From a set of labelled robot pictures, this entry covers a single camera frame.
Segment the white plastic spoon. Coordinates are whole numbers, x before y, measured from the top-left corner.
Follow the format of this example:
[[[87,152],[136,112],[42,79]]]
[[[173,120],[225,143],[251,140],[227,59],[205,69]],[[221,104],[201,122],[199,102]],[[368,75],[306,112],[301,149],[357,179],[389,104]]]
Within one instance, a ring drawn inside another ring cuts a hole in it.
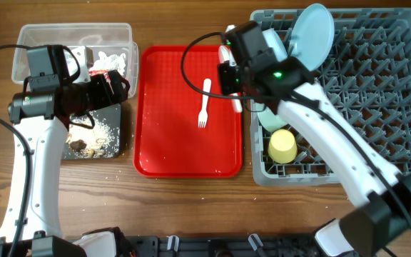
[[[231,51],[228,49],[227,46],[220,46],[218,49],[218,57],[220,63],[228,62],[230,66],[236,66],[236,62],[233,58]],[[242,104],[239,99],[232,99],[233,110],[236,113],[241,113],[243,111]]]

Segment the red strawberry cake wrapper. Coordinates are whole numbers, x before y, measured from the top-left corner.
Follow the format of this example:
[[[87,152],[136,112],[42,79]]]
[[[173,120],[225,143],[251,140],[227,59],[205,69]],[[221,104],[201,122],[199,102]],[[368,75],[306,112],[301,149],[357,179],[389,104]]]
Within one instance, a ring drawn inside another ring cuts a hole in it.
[[[100,91],[107,94],[113,93],[111,81],[108,77],[107,71],[90,71],[89,73],[91,83]]]

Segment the rice and food scraps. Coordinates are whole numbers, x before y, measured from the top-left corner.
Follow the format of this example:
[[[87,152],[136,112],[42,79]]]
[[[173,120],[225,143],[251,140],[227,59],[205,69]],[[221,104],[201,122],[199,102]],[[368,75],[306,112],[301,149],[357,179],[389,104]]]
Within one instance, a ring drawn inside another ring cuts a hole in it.
[[[69,126],[63,159],[114,158],[120,151],[120,128],[97,120],[92,129]]]

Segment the white plastic fork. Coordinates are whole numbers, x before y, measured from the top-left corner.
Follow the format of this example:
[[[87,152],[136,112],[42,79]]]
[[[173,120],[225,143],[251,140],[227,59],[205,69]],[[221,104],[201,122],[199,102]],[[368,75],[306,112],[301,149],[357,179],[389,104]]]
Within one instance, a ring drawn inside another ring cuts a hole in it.
[[[205,79],[203,81],[203,91],[206,93],[210,93],[211,90],[211,80],[210,79]],[[202,96],[202,103],[201,103],[201,110],[198,115],[198,127],[200,129],[204,129],[206,127],[207,121],[208,121],[208,112],[207,112],[207,107],[208,107],[208,99],[209,96],[206,94],[203,94]]]

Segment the light blue bowl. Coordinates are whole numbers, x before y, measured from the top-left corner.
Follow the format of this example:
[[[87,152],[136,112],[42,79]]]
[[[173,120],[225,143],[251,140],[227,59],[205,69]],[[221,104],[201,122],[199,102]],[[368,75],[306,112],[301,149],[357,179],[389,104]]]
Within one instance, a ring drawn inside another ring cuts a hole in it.
[[[267,29],[263,31],[263,37],[267,45],[273,49],[275,57],[278,61],[287,59],[288,54],[286,52],[285,46],[280,36],[275,32],[274,29]]]

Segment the white tissue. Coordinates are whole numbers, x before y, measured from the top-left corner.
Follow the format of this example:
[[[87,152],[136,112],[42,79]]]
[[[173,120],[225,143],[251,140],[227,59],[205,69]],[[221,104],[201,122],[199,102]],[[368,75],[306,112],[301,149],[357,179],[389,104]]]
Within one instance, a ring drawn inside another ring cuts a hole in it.
[[[98,52],[98,60],[93,63],[90,71],[112,71],[117,70],[124,75],[126,68],[126,54],[111,54],[107,56],[103,51]]]

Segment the mint green bowl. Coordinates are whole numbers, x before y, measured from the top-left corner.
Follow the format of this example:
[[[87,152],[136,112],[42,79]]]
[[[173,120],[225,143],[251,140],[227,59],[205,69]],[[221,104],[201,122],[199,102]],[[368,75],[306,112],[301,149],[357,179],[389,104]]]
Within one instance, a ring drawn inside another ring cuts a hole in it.
[[[255,103],[255,110],[261,126],[266,131],[274,132],[288,124],[264,104]]]

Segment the yellow plastic cup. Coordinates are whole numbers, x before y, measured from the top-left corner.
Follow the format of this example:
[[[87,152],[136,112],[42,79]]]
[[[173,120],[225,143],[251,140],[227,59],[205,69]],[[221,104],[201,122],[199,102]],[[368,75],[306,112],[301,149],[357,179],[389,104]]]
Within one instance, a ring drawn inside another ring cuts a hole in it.
[[[292,162],[298,154],[294,135],[285,129],[272,133],[269,141],[268,155],[274,162],[285,164]]]

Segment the light blue plate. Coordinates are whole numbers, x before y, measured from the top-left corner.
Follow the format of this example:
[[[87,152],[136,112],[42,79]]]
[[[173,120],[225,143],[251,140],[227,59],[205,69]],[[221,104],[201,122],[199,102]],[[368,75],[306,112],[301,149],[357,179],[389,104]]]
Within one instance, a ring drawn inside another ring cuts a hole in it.
[[[322,4],[311,4],[295,22],[288,55],[297,58],[309,71],[314,71],[328,57],[334,35],[332,14]]]

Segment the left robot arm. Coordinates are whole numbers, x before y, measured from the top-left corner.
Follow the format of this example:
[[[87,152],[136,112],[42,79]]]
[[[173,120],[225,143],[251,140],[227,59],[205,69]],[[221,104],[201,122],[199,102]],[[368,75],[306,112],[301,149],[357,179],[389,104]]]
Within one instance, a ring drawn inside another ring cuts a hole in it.
[[[78,81],[70,74],[67,46],[27,46],[30,74],[9,104],[14,170],[0,228],[0,256],[134,256],[118,227],[90,231],[74,242],[62,236],[59,174],[71,117],[89,116],[127,100],[130,83],[116,70]]]

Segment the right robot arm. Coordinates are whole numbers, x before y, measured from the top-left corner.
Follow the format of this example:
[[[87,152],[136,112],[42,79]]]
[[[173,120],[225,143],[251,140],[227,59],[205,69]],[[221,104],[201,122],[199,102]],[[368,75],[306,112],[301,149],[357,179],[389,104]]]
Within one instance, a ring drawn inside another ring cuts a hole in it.
[[[222,99],[265,104],[315,149],[337,176],[354,206],[315,232],[324,254],[351,251],[374,256],[411,231],[411,173],[376,152],[330,102],[313,74],[297,58],[282,61],[254,21],[220,33],[235,66],[218,65]]]

